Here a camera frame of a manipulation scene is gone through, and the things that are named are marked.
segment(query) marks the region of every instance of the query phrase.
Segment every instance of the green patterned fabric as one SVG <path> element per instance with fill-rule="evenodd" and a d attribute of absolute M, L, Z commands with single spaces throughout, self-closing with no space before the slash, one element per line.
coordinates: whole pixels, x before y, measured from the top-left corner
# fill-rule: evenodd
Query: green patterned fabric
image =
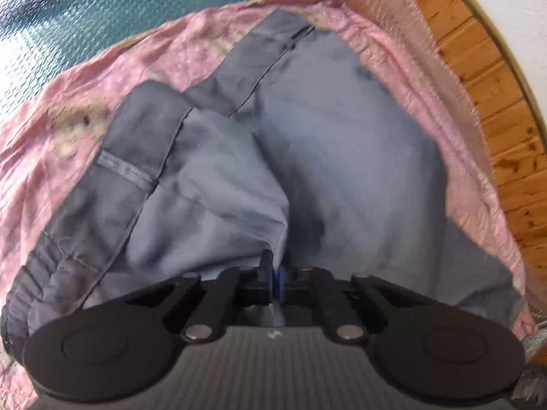
<path fill-rule="evenodd" d="M 129 35 L 242 0 L 0 0 L 0 123 L 61 71 Z"/>

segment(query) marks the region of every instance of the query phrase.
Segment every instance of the black circular disc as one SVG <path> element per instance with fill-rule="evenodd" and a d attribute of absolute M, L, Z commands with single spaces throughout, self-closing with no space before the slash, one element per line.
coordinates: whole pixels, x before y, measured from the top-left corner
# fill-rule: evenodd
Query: black circular disc
<path fill-rule="evenodd" d="M 174 341 L 151 310 L 91 308 L 40 328 L 23 363 L 35 386 L 75 402 L 106 402 L 157 382 L 174 358 Z"/>
<path fill-rule="evenodd" d="M 397 310 L 376 339 L 375 357 L 407 391 L 442 401 L 495 397 L 524 367 L 522 346 L 509 330 L 438 305 Z"/>

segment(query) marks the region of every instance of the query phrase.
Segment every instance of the wooden panel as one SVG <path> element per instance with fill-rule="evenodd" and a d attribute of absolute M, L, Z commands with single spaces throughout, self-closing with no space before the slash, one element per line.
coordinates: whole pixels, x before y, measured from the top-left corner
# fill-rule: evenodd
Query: wooden panel
<path fill-rule="evenodd" d="M 547 270 L 547 243 L 532 247 L 525 246 L 521 249 L 521 253 L 528 266 Z"/>
<path fill-rule="evenodd" d="M 532 250 L 534 256 L 542 254 L 543 257 L 535 262 L 526 264 L 527 282 L 536 297 L 545 298 L 547 297 L 547 259 L 545 258 L 547 245 L 530 249 L 530 251 Z"/>
<path fill-rule="evenodd" d="M 547 226 L 547 202 L 509 211 L 506 217 L 511 222 L 511 231 L 515 238 L 526 239 L 531 231 L 542 231 Z"/>
<path fill-rule="evenodd" d="M 547 245 L 547 227 L 537 227 L 534 230 L 515 237 L 515 240 L 519 244 L 520 250 L 526 251 L 526 257 L 523 257 L 524 262 L 528 264 L 530 261 L 533 261 L 532 252 L 534 249 Z"/>
<path fill-rule="evenodd" d="M 493 159 L 497 154 L 538 136 L 538 128 L 524 100 L 489 117 L 482 123 L 482 131 Z"/>
<path fill-rule="evenodd" d="M 471 17 L 461 0 L 416 0 L 435 41 L 440 41 Z"/>
<path fill-rule="evenodd" d="M 500 59 L 496 45 L 481 24 L 470 18 L 439 43 L 439 53 L 462 83 Z"/>
<path fill-rule="evenodd" d="M 547 154 L 543 150 L 541 139 L 536 136 L 510 151 L 493 157 L 492 164 L 496 185 L 500 187 L 547 169 Z"/>
<path fill-rule="evenodd" d="M 547 200 L 547 172 L 532 174 L 498 187 L 503 209 L 507 212 L 522 206 Z"/>
<path fill-rule="evenodd" d="M 503 60 L 464 86 L 482 120 L 523 98 L 519 84 Z"/>

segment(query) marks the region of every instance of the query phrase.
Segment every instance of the gray cloth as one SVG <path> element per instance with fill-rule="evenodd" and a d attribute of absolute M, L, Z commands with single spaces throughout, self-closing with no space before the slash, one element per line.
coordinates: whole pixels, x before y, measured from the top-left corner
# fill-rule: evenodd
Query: gray cloth
<path fill-rule="evenodd" d="M 124 100 L 8 295 L 17 356 L 52 319 L 187 271 L 373 274 L 505 325 L 511 274 L 445 216 L 436 143 L 332 32 L 276 11 L 181 94 Z"/>

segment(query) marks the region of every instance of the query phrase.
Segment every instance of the pink floral fabric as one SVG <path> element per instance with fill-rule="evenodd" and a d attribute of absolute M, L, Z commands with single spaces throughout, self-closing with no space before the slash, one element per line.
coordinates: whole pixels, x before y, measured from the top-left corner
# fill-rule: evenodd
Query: pink floral fabric
<path fill-rule="evenodd" d="M 0 305 L 25 264 L 40 231 L 81 177 L 97 149 L 97 131 L 59 130 L 51 111 L 65 116 L 99 104 L 114 112 L 125 95 L 154 78 L 184 91 L 205 79 L 234 42 L 277 8 L 337 32 L 436 140 L 449 173 L 447 215 L 513 273 L 524 291 L 524 266 L 499 198 L 427 79 L 402 49 L 343 0 L 252 0 L 207 9 L 111 46 L 49 82 L 0 129 Z M 513 332 L 522 338 L 534 324 L 528 309 Z M 0 355 L 0 406 L 20 410 L 36 398 L 24 369 Z"/>

